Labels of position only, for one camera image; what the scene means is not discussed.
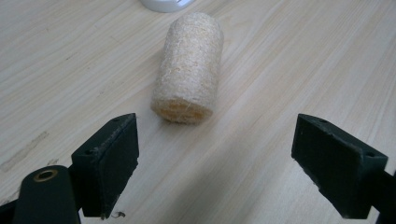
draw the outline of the light wood tabletop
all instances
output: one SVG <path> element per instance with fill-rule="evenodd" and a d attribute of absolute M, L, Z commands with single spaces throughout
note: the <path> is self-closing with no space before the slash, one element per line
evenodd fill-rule
<path fill-rule="evenodd" d="M 224 33 L 217 107 L 196 126 L 149 108 L 172 21 Z M 140 158 L 113 214 L 83 223 L 375 223 L 342 219 L 290 156 L 297 115 L 326 119 L 396 170 L 396 1 L 0 1 L 0 204 L 108 120 L 136 113 Z"/>

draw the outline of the loofah sponge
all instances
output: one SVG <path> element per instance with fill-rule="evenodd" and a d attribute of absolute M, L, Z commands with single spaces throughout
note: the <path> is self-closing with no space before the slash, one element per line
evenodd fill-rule
<path fill-rule="evenodd" d="M 223 39 L 219 23 L 205 13 L 191 13 L 174 21 L 166 36 L 151 109 L 178 123 L 194 124 L 210 117 Z"/>

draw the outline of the wood grain surface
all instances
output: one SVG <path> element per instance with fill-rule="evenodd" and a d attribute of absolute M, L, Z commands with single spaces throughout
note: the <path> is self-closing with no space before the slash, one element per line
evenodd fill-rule
<path fill-rule="evenodd" d="M 149 103 L 166 32 L 216 17 L 225 43 L 214 115 L 166 122 Z M 138 116 L 139 165 L 113 211 L 83 223 L 375 223 L 344 220 L 290 157 L 298 113 L 334 123 L 396 170 L 396 1 L 0 1 L 0 204 L 109 119 Z"/>

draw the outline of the black plastic part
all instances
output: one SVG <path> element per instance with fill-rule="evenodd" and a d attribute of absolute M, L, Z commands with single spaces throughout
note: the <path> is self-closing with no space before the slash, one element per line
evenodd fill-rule
<path fill-rule="evenodd" d="M 72 155 L 70 167 L 85 217 L 109 217 L 137 166 L 135 114 L 109 121 Z"/>
<path fill-rule="evenodd" d="M 378 177 L 373 195 L 373 206 L 380 211 L 376 224 L 396 223 L 396 173 Z"/>
<path fill-rule="evenodd" d="M 0 223 L 11 224 L 15 214 L 17 201 L 12 201 L 0 206 Z"/>
<path fill-rule="evenodd" d="M 48 166 L 23 179 L 12 223 L 80 223 L 66 167 Z"/>
<path fill-rule="evenodd" d="M 291 156 L 344 218 L 367 218 L 388 157 L 329 121 L 300 114 Z"/>

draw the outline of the white object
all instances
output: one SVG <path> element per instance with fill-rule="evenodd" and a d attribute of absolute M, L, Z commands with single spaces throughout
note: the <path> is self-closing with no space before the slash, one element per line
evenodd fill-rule
<path fill-rule="evenodd" d="M 150 10 L 157 12 L 175 12 L 179 11 L 194 0 L 140 0 L 142 4 Z"/>

